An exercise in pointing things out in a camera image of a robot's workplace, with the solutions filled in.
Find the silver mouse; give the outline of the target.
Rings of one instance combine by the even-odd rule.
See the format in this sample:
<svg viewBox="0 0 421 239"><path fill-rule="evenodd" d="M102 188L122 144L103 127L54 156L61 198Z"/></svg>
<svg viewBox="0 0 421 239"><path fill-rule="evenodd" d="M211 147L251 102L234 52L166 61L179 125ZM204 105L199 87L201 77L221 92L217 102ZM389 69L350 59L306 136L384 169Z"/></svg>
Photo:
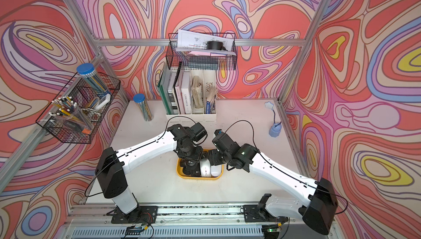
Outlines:
<svg viewBox="0 0 421 239"><path fill-rule="evenodd" d="M200 160L200 173L202 178L210 178L211 175L211 164L208 159Z"/></svg>
<svg viewBox="0 0 421 239"><path fill-rule="evenodd" d="M223 167L222 165L211 166L210 167L210 174L212 178L217 178L222 174Z"/></svg>

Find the black mouse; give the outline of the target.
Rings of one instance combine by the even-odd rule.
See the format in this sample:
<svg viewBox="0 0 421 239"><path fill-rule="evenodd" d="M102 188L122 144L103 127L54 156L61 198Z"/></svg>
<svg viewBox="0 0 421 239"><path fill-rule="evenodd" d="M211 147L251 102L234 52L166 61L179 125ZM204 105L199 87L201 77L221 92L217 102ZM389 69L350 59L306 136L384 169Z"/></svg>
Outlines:
<svg viewBox="0 0 421 239"><path fill-rule="evenodd" d="M198 161L186 160L183 173L192 177L200 176L200 163Z"/></svg>

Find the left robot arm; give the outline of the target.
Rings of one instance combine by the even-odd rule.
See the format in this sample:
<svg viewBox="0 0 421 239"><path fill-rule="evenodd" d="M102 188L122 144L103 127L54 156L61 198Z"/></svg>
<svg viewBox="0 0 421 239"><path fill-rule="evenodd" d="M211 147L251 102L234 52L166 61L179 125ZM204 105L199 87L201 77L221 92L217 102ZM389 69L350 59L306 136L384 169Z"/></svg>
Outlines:
<svg viewBox="0 0 421 239"><path fill-rule="evenodd" d="M130 190L126 175L157 156L174 151L181 159L199 161L203 148L199 141L208 133L199 122L193 126L175 124L145 142L115 151L105 149L95 169L95 178L105 198L113 200L117 213L127 223L141 215L141 207Z"/></svg>

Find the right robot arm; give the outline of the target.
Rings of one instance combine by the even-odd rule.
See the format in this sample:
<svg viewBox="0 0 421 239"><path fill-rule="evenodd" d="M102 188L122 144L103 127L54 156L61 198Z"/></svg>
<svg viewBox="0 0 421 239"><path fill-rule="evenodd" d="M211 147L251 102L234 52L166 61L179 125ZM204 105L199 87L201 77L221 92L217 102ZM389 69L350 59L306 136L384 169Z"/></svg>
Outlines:
<svg viewBox="0 0 421 239"><path fill-rule="evenodd" d="M329 180L321 178L317 181L291 171L250 144L238 145L220 129L214 135L212 143L216 148L210 151L211 164L226 164L228 171L244 170L280 186L298 200L293 214L313 231L329 234L338 208L337 195Z"/></svg>

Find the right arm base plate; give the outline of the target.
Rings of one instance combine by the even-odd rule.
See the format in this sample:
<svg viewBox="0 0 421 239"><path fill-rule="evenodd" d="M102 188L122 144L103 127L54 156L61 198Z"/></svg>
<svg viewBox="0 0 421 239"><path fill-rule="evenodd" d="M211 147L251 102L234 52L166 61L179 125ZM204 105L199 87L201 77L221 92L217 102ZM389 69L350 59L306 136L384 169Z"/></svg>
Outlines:
<svg viewBox="0 0 421 239"><path fill-rule="evenodd" d="M263 206L258 205L243 205L240 212L244 216L246 223L258 223L258 222L276 222L284 224L289 221L288 217L275 217L271 215Z"/></svg>

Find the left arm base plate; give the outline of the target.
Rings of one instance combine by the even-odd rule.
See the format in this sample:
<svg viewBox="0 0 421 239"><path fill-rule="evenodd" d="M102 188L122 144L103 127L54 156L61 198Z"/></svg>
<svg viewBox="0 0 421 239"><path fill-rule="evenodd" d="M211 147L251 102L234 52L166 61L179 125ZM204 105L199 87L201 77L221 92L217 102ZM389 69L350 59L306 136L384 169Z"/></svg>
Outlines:
<svg viewBox="0 0 421 239"><path fill-rule="evenodd" d="M157 206L138 206L128 214L123 213L118 207L107 213L112 217L113 224L154 224L158 212Z"/></svg>

